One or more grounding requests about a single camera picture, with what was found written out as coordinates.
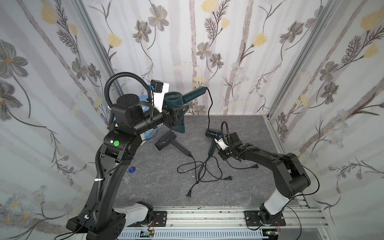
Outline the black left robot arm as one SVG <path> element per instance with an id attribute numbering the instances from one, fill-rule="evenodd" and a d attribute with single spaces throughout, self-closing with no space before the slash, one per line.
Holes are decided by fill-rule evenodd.
<path id="1" fill-rule="evenodd" d="M 141 101 L 135 94 L 125 94 L 112 103 L 110 88 L 123 77 L 132 78 L 144 87 L 148 93 L 146 101 Z M 109 132 L 95 156 L 97 176 L 83 209 L 68 220 L 66 228 L 69 232 L 56 236 L 57 240 L 65 240 L 75 234 L 86 234 L 88 240 L 116 240 L 119 237 L 127 225 L 127 215 L 117 212 L 113 203 L 122 178 L 142 144 L 142 133 L 160 124 L 173 127 L 181 122 L 182 114 L 176 112 L 178 107 L 156 106 L 158 100 L 164 99 L 168 86 L 158 80 L 147 84 L 141 77 L 129 72 L 117 73 L 107 80 L 104 98 L 111 116 Z"/>

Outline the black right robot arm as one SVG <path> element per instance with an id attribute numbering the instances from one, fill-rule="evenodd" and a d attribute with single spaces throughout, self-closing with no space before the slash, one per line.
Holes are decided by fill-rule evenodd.
<path id="1" fill-rule="evenodd" d="M 311 185 L 304 166 L 295 154 L 272 153 L 251 144 L 244 144 L 236 132 L 230 133 L 227 122 L 221 123 L 222 137 L 216 140 L 219 155 L 223 160 L 229 157 L 245 160 L 269 169 L 274 178 L 275 190 L 260 205 L 258 220 L 268 226 L 282 217 L 285 206 Z"/>

